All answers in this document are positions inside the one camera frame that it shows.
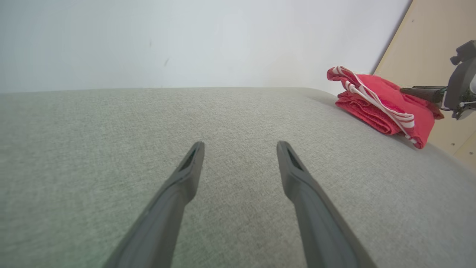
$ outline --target folded red towel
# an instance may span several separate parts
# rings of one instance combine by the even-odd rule
[[[435,119],[444,118],[434,103],[403,94],[399,86],[378,76],[356,75],[337,66],[329,69],[327,79],[341,81],[346,89],[338,95],[338,107],[384,134],[404,134],[418,149],[425,147]]]

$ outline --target red cloth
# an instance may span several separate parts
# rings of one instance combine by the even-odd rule
[[[444,118],[434,103],[403,94],[399,86],[378,76],[356,75],[337,66],[328,70],[327,79],[341,81],[346,89],[338,95],[338,107],[384,134],[405,135],[418,149],[425,147],[435,119]]]

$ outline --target white wall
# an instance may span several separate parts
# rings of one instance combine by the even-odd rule
[[[0,92],[294,86],[370,72],[408,0],[0,0]]]

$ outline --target carpeted surface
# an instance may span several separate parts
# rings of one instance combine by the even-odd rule
[[[305,267],[288,141],[379,267],[476,266],[476,178],[311,89],[0,95],[2,267],[99,267],[195,141],[173,267]]]

